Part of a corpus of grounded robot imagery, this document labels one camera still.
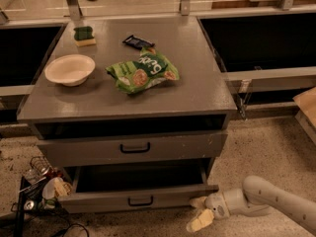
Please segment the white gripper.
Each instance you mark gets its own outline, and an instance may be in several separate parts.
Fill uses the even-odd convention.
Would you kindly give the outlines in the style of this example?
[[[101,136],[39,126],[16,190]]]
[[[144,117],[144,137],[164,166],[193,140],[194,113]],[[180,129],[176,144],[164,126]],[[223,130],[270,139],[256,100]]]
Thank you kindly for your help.
[[[191,233],[198,232],[209,226],[214,218],[220,220],[230,216],[223,193],[213,193],[208,197],[191,198],[190,206],[204,209],[187,224],[186,229]]]

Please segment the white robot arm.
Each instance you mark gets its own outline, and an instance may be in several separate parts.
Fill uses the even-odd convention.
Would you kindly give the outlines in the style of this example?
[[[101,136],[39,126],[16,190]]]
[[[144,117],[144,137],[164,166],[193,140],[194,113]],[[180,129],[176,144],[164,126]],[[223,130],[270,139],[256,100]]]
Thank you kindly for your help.
[[[265,216],[274,208],[316,235],[316,203],[282,190],[258,176],[246,177],[241,188],[192,198],[190,205],[198,210],[198,214],[187,224],[189,232],[200,231],[214,219],[237,214]]]

